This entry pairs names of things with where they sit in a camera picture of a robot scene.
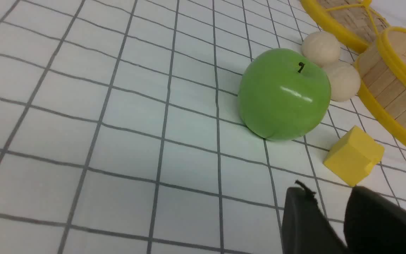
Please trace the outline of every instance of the yellow basket rim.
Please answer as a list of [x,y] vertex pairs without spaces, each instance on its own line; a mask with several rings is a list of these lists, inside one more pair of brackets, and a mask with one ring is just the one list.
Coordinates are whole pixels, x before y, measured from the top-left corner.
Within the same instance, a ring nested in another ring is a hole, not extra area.
[[406,34],[406,28],[388,27],[380,34],[379,39],[377,39],[377,48],[386,65],[406,87],[406,63],[404,63],[400,56],[393,50],[388,38],[389,32],[391,31],[403,32]]
[[[301,0],[300,2],[308,15],[316,21],[322,29],[335,35],[340,42],[358,53],[362,53],[367,49],[369,43],[366,40],[362,39],[336,21],[330,14],[328,14],[326,9],[317,2],[317,0]],[[369,8],[369,10],[385,21],[388,26],[390,25],[380,13],[377,13],[371,8]]]
[[[358,56],[354,63],[354,67],[358,70],[358,62],[361,55]],[[402,127],[395,119],[393,119],[388,112],[380,105],[380,103],[369,92],[368,88],[361,80],[361,85],[358,91],[358,96],[366,106],[371,114],[379,121],[379,123],[385,127],[386,130],[396,137],[404,146],[406,146],[406,129]]]

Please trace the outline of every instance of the yellow cube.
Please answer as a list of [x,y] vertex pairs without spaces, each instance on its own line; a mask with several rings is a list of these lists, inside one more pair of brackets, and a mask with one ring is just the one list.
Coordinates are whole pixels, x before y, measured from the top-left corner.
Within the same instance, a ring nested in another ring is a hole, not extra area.
[[354,126],[331,148],[324,165],[345,183],[355,186],[382,160],[385,148]]

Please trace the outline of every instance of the yellow handle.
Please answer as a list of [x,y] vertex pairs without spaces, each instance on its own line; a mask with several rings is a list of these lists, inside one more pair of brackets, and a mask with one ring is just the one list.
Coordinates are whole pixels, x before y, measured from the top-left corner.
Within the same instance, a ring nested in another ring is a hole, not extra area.
[[364,6],[365,8],[369,8],[369,5],[371,4],[371,2],[372,2],[372,0],[364,0],[364,1],[363,1],[363,6]]

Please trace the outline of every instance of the wooden ball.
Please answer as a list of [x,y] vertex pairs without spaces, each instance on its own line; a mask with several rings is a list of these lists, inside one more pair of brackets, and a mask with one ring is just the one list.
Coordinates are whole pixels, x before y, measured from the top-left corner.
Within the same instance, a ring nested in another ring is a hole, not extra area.
[[338,61],[341,44],[329,32],[313,32],[303,41],[302,54],[311,62],[323,67]]
[[358,92],[361,79],[351,64],[338,61],[324,66],[323,69],[332,87],[332,100],[346,101]]

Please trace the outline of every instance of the apple stem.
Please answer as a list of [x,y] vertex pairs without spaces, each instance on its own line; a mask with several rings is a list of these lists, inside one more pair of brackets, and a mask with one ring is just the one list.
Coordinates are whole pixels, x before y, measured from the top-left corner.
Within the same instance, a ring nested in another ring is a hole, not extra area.
[[305,64],[300,62],[299,66],[300,66],[300,69],[297,71],[298,73],[300,73],[303,70],[303,67],[305,67]]

